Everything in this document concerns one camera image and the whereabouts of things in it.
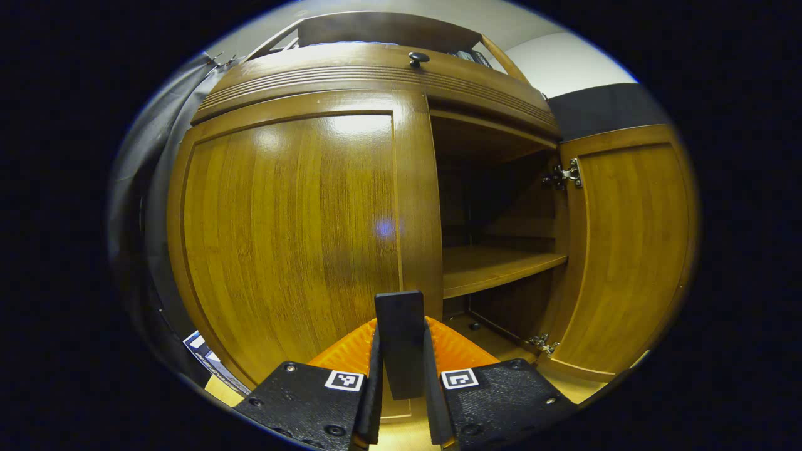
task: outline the metal hinge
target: metal hinge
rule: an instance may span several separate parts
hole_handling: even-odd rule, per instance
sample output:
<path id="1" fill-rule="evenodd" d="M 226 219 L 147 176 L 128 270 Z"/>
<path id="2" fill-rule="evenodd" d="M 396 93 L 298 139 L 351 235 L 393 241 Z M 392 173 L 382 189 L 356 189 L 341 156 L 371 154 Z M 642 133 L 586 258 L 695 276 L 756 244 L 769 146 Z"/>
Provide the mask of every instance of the metal hinge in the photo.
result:
<path id="1" fill-rule="evenodd" d="M 552 173 L 543 177 L 543 186 L 553 186 L 555 189 L 565 189 L 565 181 L 573 181 L 577 188 L 582 187 L 582 174 L 579 173 L 579 162 L 576 158 L 572 159 L 571 167 L 564 171 L 562 166 L 557 165 L 552 169 Z"/>
<path id="2" fill-rule="evenodd" d="M 541 351 L 546 351 L 546 356 L 551 358 L 551 355 L 554 353 L 554 350 L 557 349 L 557 345 L 559 345 L 560 342 L 555 341 L 554 343 L 546 344 L 548 340 L 549 334 L 541 334 L 539 337 L 532 337 L 526 340 L 526 343 L 533 345 Z"/>

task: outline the screw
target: screw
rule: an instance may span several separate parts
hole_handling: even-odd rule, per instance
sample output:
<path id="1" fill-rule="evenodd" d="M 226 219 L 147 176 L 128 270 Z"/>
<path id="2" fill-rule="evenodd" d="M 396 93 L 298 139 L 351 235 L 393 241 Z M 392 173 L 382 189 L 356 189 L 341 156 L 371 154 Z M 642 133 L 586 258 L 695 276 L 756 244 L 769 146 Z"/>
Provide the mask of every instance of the screw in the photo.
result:
<path id="1" fill-rule="evenodd" d="M 339 426 L 328 425 L 325 428 L 323 428 L 323 430 L 326 431 L 327 434 L 333 435 L 335 437 L 342 437 L 346 435 L 346 430 Z"/>

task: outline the open cabinet door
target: open cabinet door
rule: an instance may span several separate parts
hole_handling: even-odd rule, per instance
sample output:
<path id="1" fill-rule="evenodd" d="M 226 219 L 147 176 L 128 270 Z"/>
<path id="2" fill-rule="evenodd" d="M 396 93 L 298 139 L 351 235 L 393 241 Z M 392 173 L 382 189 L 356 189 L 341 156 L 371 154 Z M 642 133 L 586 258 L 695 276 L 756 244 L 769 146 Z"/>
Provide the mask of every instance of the open cabinet door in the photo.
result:
<path id="1" fill-rule="evenodd" d="M 695 262 L 698 195 L 691 165 L 667 125 L 567 141 L 581 185 L 566 183 L 569 253 L 562 299 L 549 304 L 549 344 L 538 364 L 585 380 L 630 368 L 670 324 Z"/>
<path id="2" fill-rule="evenodd" d="M 374 318 L 377 293 L 421 290 L 425 314 L 439 318 L 440 239 L 420 92 L 238 108 L 189 130 L 173 169 L 168 246 L 181 298 L 251 389 Z"/>

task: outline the ceiling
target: ceiling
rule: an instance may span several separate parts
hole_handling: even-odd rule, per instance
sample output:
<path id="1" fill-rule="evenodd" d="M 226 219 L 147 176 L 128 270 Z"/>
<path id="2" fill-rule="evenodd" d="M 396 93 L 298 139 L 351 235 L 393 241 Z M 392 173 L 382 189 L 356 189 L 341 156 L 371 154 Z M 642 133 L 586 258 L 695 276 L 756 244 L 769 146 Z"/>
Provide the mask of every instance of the ceiling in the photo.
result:
<path id="1" fill-rule="evenodd" d="M 505 51 L 530 39 L 566 31 L 531 10 L 501 0 L 298 0 L 255 18 L 206 51 L 211 56 L 224 52 L 218 61 L 232 58 L 235 54 L 245 56 L 300 18 L 354 10 L 436 18 L 483 33 Z"/>

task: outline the cabinet knob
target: cabinet knob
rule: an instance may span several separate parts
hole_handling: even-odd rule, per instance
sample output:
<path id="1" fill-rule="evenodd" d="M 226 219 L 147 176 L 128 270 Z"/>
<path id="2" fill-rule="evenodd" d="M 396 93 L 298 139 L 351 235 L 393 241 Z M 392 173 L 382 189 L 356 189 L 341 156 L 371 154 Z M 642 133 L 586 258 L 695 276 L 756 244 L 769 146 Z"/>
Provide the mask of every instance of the cabinet knob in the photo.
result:
<path id="1" fill-rule="evenodd" d="M 429 55 L 420 53 L 419 51 L 409 52 L 409 57 L 412 58 L 412 61 L 409 62 L 409 65 L 412 67 L 420 67 L 421 63 L 426 63 L 429 60 Z"/>

